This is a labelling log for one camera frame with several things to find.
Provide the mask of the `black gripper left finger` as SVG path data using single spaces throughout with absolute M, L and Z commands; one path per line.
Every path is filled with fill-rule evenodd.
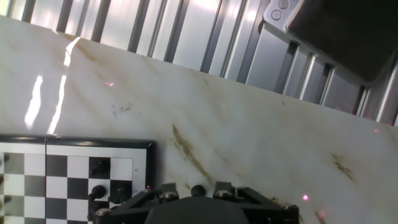
M 93 213 L 94 224 L 145 223 L 157 205 L 179 199 L 176 183 L 162 184 L 159 189 L 145 189 L 114 208 L 101 208 Z

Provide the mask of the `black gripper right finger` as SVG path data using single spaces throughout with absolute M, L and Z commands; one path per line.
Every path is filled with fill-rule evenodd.
M 299 224 L 298 206 L 274 202 L 249 187 L 236 188 L 231 182 L 217 182 L 214 199 L 236 208 L 248 223 Z

